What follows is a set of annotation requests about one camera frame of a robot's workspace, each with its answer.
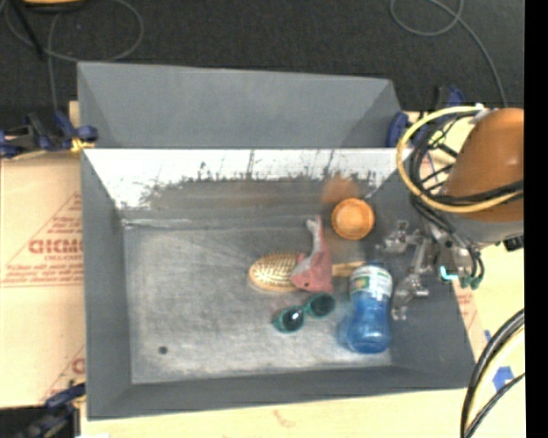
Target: yellow cable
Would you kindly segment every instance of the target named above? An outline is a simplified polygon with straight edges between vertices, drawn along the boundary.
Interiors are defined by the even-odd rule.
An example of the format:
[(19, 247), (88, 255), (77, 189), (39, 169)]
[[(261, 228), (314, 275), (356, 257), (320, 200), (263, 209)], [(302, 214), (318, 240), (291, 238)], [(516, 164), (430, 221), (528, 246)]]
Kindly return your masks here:
[(408, 188), (408, 190), (410, 190), (410, 192), (413, 195), (420, 198), (428, 206), (434, 209), (438, 209), (439, 211), (445, 211), (448, 213), (476, 213), (477, 211), (483, 211), (493, 206), (497, 206), (498, 204), (501, 204), (505, 202), (506, 200), (512, 198), (513, 196), (517, 196), (519, 194), (519, 192), (508, 193), (504, 196), (491, 198), (487, 201), (483, 201), (481, 203), (476, 203), (476, 204), (466, 204), (466, 205), (457, 205), (457, 206), (442, 204), (426, 196), (422, 192), (422, 190), (417, 188), (412, 183), (412, 180), (410, 180), (410, 177), (408, 177), (408, 174), (406, 173), (406, 168), (404, 167), (404, 160), (402, 159), (402, 157), (408, 141), (410, 140), (410, 138), (416, 131), (418, 131), (420, 128), (422, 128), (424, 125), (426, 125), (430, 121), (434, 119), (438, 119), (440, 117), (444, 117), (446, 115), (450, 115), (454, 113), (471, 113), (471, 112), (474, 112), (477, 114), (478, 112), (481, 112), (483, 110), (484, 108), (482, 107), (468, 107), (468, 106), (449, 107), (447, 109), (438, 110), (436, 112), (433, 112), (425, 116), (422, 120), (416, 122), (409, 129), (407, 129), (402, 135), (402, 137), (400, 138), (400, 141), (396, 144), (395, 161), (396, 161), (398, 171), (400, 172), (400, 176), (402, 177), (402, 180), (404, 180), (404, 183), (406, 184), (406, 187)]

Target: blue clamp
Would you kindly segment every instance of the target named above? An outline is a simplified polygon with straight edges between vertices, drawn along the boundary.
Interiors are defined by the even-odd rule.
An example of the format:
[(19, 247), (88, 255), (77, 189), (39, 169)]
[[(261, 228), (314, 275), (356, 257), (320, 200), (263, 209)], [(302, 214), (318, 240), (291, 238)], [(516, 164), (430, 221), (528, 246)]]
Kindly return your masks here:
[(23, 436), (25, 438), (48, 438), (55, 436), (69, 422), (71, 415), (77, 410), (73, 401), (84, 396), (85, 383), (77, 384), (55, 394), (45, 402), (47, 413), (35, 422), (32, 422)]
[(43, 124), (37, 114), (30, 113), (20, 127), (0, 130), (0, 157), (11, 159), (32, 151), (70, 150), (74, 141), (92, 144), (98, 138), (97, 129), (90, 125), (75, 128), (60, 111), (55, 112), (53, 125)]
[[(448, 96), (446, 97), (446, 101), (444, 101), (445, 93), (444, 90), (447, 90)], [(465, 103), (465, 96), (460, 91), (460, 89), (457, 89), (455, 87), (449, 87), (449, 88), (441, 88), (438, 90), (438, 101), (437, 101), (437, 108), (436, 110), (444, 109), (447, 107), (457, 107)], [(448, 122), (451, 120), (452, 117), (441, 117), (439, 119), (439, 122), (441, 124)], [(387, 129), (387, 139), (385, 141), (385, 147), (386, 148), (395, 148), (396, 144), (398, 143), (399, 139), (404, 134), (404, 131), (410, 127), (411, 123), (409, 121), (408, 116), (402, 112), (398, 111), (394, 117), (392, 118), (392, 121), (388, 125)], [(418, 140), (422, 138), (424, 131), (426, 131), (427, 125), (424, 125), (420, 128), (419, 131), (416, 132), (414, 135), (414, 138), (412, 138), (412, 143), (417, 144)]]

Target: gray bin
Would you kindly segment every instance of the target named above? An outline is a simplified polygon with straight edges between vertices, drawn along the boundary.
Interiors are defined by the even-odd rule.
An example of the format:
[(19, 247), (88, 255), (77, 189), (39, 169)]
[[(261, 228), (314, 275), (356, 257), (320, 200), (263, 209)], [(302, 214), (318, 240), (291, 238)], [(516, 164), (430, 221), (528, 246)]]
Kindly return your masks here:
[[(82, 157), (90, 418), (466, 386), (473, 358), (449, 286), (428, 280), (430, 297), (370, 356), (337, 342), (344, 278), (337, 309), (291, 335), (270, 320), (309, 294), (247, 281), (268, 252), (308, 253), (316, 214), (335, 262), (372, 258), (398, 219), (420, 226), (381, 147), (398, 109), (389, 81), (89, 63), (79, 95), (101, 133)], [(329, 226), (321, 192), (336, 174), (376, 212), (364, 240)], [(411, 256), (390, 261), (395, 282)]]

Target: pink toy fish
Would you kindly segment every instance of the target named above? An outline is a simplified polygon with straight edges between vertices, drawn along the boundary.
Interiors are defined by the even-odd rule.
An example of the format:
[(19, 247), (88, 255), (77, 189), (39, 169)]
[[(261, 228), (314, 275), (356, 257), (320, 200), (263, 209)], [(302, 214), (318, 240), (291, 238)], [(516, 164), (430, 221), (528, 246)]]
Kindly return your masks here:
[(309, 292), (332, 292), (331, 251), (322, 236), (322, 219), (309, 219), (306, 223), (312, 233), (312, 251), (309, 256), (300, 253), (297, 265), (290, 273), (290, 282)]

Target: black carpet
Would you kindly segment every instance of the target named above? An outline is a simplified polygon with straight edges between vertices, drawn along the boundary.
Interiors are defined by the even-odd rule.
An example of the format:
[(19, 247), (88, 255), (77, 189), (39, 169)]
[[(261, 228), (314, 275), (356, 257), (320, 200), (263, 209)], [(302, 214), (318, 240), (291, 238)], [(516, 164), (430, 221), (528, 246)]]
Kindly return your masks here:
[[(404, 30), (390, 13), (391, 1), (92, 0), (58, 16), (25, 10), (41, 46), (57, 54), (51, 58), (55, 89), (48, 62), (13, 34), (26, 36), (6, 6), (0, 13), (0, 129), (17, 126), (29, 111), (50, 115), (54, 102), (65, 108), (75, 99), (74, 59), (118, 57), (390, 78), (406, 110), (431, 109), (441, 86), (459, 88), (467, 102), (523, 107), (525, 0), (462, 0), (459, 20), (437, 36)], [(399, 0), (395, 11), (414, 29), (438, 32), (454, 22), (449, 12), (457, 12), (460, 0), (437, 1)], [(38, 413), (0, 412), (0, 436)]]

